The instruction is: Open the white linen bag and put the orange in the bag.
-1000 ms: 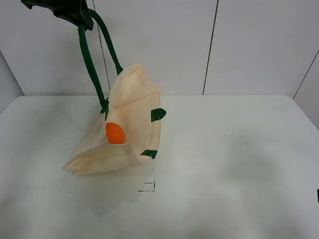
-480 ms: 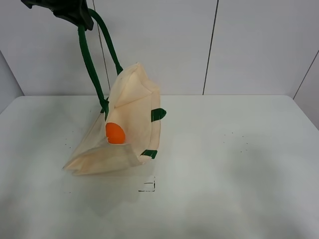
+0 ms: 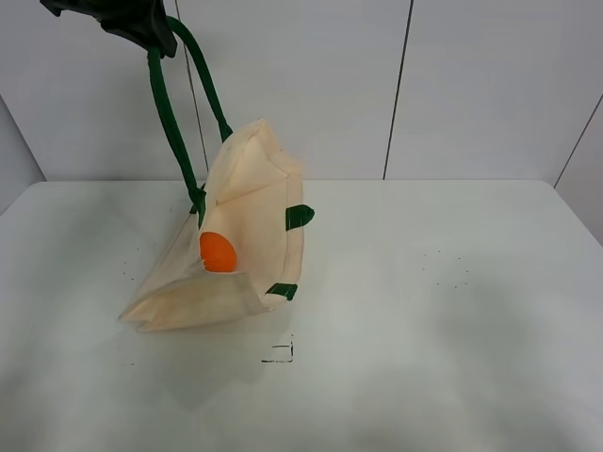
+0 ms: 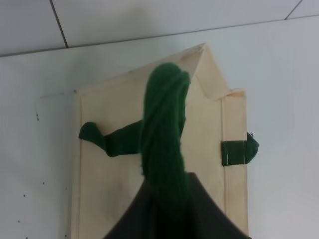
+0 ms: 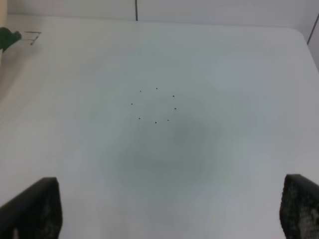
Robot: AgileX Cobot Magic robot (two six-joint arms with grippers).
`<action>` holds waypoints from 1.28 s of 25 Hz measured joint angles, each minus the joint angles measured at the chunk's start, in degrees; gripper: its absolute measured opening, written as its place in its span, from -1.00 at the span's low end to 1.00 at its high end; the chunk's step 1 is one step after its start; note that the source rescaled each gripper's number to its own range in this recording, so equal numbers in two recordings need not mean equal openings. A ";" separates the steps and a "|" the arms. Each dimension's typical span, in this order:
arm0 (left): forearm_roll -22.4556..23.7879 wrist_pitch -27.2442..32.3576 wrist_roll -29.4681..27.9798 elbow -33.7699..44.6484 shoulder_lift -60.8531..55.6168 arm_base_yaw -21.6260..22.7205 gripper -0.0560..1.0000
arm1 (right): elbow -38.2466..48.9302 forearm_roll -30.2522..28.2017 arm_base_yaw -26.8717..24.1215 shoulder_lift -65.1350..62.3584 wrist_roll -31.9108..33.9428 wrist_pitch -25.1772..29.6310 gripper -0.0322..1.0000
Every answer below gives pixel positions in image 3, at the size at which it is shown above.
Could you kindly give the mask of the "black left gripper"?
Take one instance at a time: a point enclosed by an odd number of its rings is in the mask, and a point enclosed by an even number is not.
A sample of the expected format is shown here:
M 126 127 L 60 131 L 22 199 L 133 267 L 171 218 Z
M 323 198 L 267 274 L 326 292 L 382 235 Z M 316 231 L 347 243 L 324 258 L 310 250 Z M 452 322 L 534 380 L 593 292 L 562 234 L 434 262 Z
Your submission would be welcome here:
M 145 50 L 156 48 L 174 57 L 177 42 L 161 0 L 41 0 L 52 14 L 73 11 L 93 17 L 107 33 L 130 40 Z

